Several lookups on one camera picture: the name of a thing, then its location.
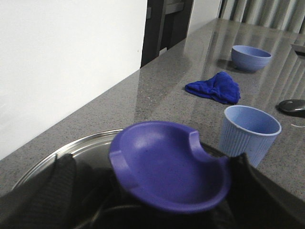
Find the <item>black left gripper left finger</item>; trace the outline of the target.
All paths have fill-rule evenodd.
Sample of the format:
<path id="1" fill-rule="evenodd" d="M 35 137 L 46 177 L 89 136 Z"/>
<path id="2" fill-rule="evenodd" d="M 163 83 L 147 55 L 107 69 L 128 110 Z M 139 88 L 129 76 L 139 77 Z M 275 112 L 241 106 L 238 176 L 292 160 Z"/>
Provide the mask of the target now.
<path id="1" fill-rule="evenodd" d="M 113 170 L 68 154 L 1 197 L 2 229 L 93 229 L 111 197 Z"/>

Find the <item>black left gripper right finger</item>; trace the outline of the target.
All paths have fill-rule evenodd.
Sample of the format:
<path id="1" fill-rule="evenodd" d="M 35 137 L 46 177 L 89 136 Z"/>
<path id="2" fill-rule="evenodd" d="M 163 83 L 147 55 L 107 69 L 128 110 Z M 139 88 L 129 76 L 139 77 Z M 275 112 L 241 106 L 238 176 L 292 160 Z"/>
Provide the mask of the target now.
<path id="1" fill-rule="evenodd" d="M 253 168 L 245 154 L 229 159 L 231 189 L 209 214 L 215 229 L 303 229 L 305 203 Z"/>

